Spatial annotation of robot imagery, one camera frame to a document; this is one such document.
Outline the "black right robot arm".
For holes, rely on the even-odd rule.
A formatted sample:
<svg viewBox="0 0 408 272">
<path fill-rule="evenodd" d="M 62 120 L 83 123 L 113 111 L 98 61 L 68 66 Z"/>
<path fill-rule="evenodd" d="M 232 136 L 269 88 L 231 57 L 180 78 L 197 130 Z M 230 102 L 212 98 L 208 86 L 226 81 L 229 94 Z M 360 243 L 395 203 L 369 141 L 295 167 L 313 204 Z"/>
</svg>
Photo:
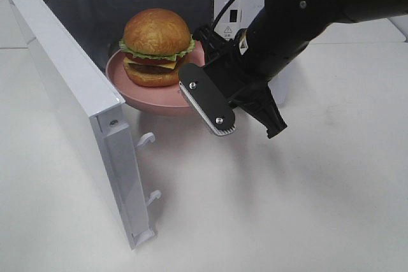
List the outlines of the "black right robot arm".
<svg viewBox="0 0 408 272">
<path fill-rule="evenodd" d="M 286 127 L 268 82 L 334 23 L 358 23 L 407 13 L 407 0 L 264 0 L 250 25 L 224 39 L 212 25 L 193 34 L 204 66 L 179 72 L 188 103 L 217 136 L 235 130 L 235 108 L 266 127 L 269 138 Z"/>
</svg>

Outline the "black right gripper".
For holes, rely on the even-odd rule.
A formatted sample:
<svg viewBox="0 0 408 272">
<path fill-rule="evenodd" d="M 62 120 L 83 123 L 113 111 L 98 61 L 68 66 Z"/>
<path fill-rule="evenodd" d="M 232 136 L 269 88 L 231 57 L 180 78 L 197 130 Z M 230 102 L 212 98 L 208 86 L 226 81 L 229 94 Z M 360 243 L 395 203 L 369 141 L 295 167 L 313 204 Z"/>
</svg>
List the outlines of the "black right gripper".
<svg viewBox="0 0 408 272">
<path fill-rule="evenodd" d="M 285 130 L 267 83 L 271 77 L 269 28 L 241 29 L 224 39 L 208 24 L 198 27 L 193 39 L 204 51 L 205 72 L 232 108 L 239 107 L 266 128 L 268 139 Z"/>
</svg>

